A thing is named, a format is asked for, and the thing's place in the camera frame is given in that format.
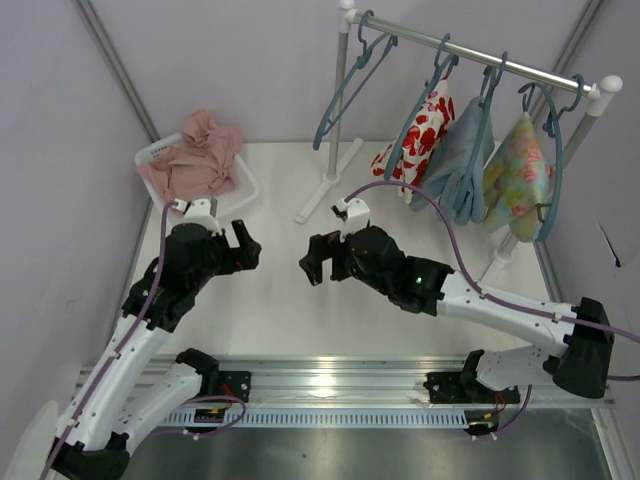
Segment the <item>red poppy print skirt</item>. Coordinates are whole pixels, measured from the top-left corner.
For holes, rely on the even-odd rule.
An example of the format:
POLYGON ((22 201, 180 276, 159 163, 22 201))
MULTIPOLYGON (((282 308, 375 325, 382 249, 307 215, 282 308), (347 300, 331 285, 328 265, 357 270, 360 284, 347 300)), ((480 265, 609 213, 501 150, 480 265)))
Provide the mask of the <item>red poppy print skirt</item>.
POLYGON ((392 171, 392 180, 418 186, 435 148, 444 139, 455 119, 449 77, 445 76, 422 102, 403 137, 400 156, 392 171))

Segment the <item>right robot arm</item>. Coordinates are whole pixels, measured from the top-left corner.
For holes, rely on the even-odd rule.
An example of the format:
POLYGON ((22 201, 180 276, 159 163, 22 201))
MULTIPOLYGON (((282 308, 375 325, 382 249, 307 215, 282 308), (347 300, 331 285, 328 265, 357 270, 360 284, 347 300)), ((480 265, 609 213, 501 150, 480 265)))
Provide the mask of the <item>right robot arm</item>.
POLYGON ((596 300, 543 302, 475 287, 447 264, 406 255, 377 226, 346 237, 311 236, 299 265, 312 285, 322 283, 324 261, 331 263, 332 280, 357 279, 404 311, 455 317, 525 341, 522 348, 471 352, 463 376, 474 385, 498 391, 552 382, 587 399, 605 394, 614 339, 596 300))

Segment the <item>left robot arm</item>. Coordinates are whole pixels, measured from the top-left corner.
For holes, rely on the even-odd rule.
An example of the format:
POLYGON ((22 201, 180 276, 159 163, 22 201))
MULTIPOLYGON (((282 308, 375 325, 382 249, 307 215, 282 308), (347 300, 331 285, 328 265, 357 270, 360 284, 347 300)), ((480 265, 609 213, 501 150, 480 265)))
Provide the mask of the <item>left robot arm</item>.
POLYGON ((129 398, 208 281, 257 268, 261 245, 243 221, 231 226, 236 247, 212 225, 189 222, 161 230, 158 257, 132 285, 107 348, 58 419, 45 473, 119 479, 140 444, 176 408, 199 401, 246 406, 224 388, 218 361, 195 348, 179 353, 144 394, 129 398))

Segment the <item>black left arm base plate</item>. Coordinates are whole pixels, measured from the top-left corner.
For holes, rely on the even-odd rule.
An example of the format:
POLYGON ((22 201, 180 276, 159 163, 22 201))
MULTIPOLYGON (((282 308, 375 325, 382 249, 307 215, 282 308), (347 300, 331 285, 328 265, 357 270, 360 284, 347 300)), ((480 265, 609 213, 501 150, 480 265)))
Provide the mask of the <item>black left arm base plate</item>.
POLYGON ((233 396, 247 402, 251 382, 252 373, 249 371, 218 371, 204 378, 199 396, 233 396))

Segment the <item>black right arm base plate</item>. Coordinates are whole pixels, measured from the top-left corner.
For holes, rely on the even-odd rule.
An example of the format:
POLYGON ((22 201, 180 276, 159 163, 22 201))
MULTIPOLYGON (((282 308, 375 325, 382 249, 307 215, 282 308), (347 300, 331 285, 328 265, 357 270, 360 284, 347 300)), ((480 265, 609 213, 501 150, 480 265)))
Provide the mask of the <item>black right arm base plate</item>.
POLYGON ((515 405, 521 401, 517 387, 495 391, 461 371, 428 373, 423 387, 428 391, 430 402, 434 404, 489 404, 495 400, 504 400, 507 405, 515 405))

